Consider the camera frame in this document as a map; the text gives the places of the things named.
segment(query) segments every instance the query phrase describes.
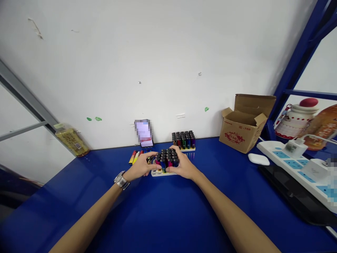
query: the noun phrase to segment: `wristwatch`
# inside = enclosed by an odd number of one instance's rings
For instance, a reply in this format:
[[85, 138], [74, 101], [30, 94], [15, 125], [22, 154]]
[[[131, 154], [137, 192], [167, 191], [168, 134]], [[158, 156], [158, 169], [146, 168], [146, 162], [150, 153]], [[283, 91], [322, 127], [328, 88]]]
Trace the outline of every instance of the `wristwatch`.
[[126, 181], [123, 177], [123, 174], [125, 173], [125, 170], [121, 171], [117, 177], [115, 178], [114, 182], [120, 187], [123, 188], [123, 190], [125, 190], [128, 186], [129, 186], [129, 182]]

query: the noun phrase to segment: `open cardboard box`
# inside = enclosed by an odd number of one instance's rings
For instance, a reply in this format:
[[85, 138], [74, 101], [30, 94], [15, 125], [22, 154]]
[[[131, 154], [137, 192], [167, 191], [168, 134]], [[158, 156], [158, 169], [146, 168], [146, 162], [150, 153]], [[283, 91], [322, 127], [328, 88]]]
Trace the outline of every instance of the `open cardboard box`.
[[226, 108], [219, 141], [246, 154], [257, 142], [275, 104], [275, 96], [236, 94], [234, 111]]

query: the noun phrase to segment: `blue tabletop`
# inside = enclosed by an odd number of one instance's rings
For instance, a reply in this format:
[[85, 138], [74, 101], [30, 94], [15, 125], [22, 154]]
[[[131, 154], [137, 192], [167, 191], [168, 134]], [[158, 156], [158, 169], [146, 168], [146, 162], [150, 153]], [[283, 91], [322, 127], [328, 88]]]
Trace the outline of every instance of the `blue tabletop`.
[[[152, 149], [169, 148], [171, 143]], [[282, 252], [336, 252], [337, 241], [304, 223], [257, 165], [218, 138], [196, 141], [192, 162], [240, 207]], [[130, 166], [138, 147], [76, 158], [0, 226], [2, 252], [48, 252]], [[260, 154], [255, 147], [251, 153]], [[122, 193], [88, 252], [235, 252], [201, 190], [180, 176], [142, 177]]]

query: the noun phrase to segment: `white charger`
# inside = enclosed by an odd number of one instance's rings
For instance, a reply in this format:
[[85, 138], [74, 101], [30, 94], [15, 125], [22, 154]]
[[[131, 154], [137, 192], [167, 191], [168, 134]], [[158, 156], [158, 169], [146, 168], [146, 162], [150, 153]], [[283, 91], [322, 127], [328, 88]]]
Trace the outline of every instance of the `white charger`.
[[300, 158], [308, 148], [308, 146], [305, 145], [304, 142], [305, 140], [302, 138], [290, 140], [287, 142], [282, 151], [292, 158]]

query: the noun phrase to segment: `gray metal bar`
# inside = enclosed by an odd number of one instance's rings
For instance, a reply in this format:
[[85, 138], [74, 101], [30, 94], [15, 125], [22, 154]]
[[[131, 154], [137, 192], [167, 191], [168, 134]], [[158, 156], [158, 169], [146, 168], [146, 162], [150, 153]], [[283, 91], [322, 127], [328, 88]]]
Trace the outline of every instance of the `gray metal bar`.
[[[7, 68], [0, 60], [0, 84], [25, 107], [38, 121], [46, 121], [45, 128], [55, 135], [54, 127], [58, 121], [46, 110], [40, 101], [27, 89], [27, 87]], [[70, 153], [75, 154], [68, 147], [56, 138]]]
[[25, 128], [21, 128], [19, 130], [15, 130], [15, 131], [10, 132], [8, 134], [0, 135], [0, 142], [4, 141], [6, 139], [12, 138], [14, 136], [17, 136], [19, 134], [23, 134], [23, 133], [28, 132], [30, 130], [33, 130], [35, 128], [41, 127], [41, 126], [46, 125], [46, 124], [48, 124], [46, 121], [42, 121], [42, 122], [36, 123], [34, 125], [27, 126]]
[[36, 97], [30, 92], [30, 90], [27, 89], [27, 87], [10, 71], [9, 68], [7, 68], [7, 66], [1, 60], [0, 60], [0, 74], [43, 117], [43, 119], [45, 121], [47, 121], [48, 124], [55, 130], [54, 125], [58, 123], [56, 121], [56, 119], [46, 110], [46, 108], [41, 104], [41, 102], [36, 99]]

